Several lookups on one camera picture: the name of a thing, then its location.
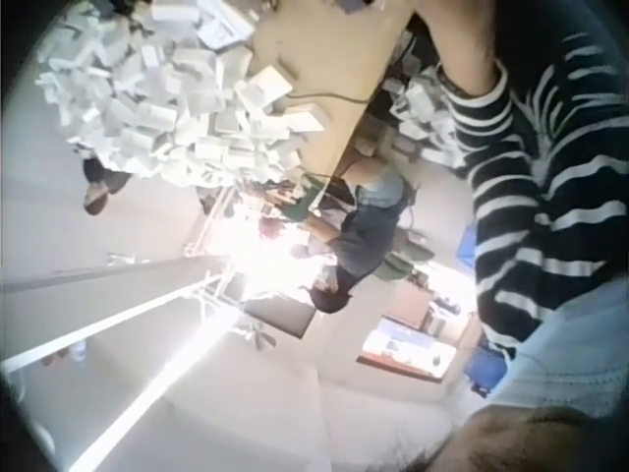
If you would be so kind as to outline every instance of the striped shirt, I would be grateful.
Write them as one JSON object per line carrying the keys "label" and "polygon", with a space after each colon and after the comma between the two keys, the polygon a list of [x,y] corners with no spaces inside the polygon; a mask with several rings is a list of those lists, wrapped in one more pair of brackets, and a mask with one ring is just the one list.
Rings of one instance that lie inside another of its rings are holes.
{"label": "striped shirt", "polygon": [[629,248],[619,71],[584,32],[521,42],[486,96],[446,91],[478,223],[479,316],[498,348],[625,273]]}

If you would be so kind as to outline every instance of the wooden table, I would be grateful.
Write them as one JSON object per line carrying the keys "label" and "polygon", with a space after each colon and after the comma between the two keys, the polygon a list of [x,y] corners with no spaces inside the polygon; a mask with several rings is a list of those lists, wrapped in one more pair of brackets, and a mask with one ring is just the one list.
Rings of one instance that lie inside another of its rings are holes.
{"label": "wooden table", "polygon": [[[386,0],[382,9],[369,7],[352,15],[333,0],[283,0],[276,13],[257,25],[252,67],[283,67],[293,75],[294,94],[334,92],[368,99],[411,16],[411,7],[400,0]],[[325,131],[308,135],[302,165],[328,176],[367,106],[331,97],[290,100],[291,105],[308,102],[325,110],[330,123]]]}

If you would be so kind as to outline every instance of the light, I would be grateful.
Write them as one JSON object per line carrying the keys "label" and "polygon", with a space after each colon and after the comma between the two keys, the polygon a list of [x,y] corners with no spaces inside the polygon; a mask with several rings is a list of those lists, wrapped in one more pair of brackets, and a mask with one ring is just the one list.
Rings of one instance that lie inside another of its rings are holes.
{"label": "light", "polygon": [[70,472],[92,472],[136,425],[144,413],[179,378],[229,331],[240,312],[225,307],[224,313],[209,317],[182,348],[164,365],[134,402],[94,441],[70,467]]}

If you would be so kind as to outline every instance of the desk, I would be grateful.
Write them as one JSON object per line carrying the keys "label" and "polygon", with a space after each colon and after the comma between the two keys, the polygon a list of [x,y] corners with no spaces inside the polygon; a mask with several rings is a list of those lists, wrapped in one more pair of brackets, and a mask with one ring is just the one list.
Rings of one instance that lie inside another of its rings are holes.
{"label": "desk", "polygon": [[[265,16],[253,38],[254,71],[285,66],[293,93],[334,92],[367,99],[377,86],[395,44],[412,16],[406,2],[386,1],[346,15],[332,0],[284,0]],[[302,147],[309,172],[331,175],[366,105],[338,98],[290,100],[315,102],[330,118],[325,131],[310,133]]]}

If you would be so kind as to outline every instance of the table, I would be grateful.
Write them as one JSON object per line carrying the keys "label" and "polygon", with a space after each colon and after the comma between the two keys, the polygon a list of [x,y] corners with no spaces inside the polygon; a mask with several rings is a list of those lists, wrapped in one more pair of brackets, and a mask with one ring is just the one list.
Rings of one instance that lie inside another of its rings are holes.
{"label": "table", "polygon": [[[294,94],[333,92],[368,99],[412,13],[407,2],[391,0],[381,9],[369,7],[352,15],[333,0],[280,1],[279,10],[257,25],[252,68],[284,68],[293,76]],[[290,100],[291,105],[309,102],[317,103],[330,123],[325,131],[308,134],[302,165],[312,174],[329,176],[367,105],[331,97]]]}

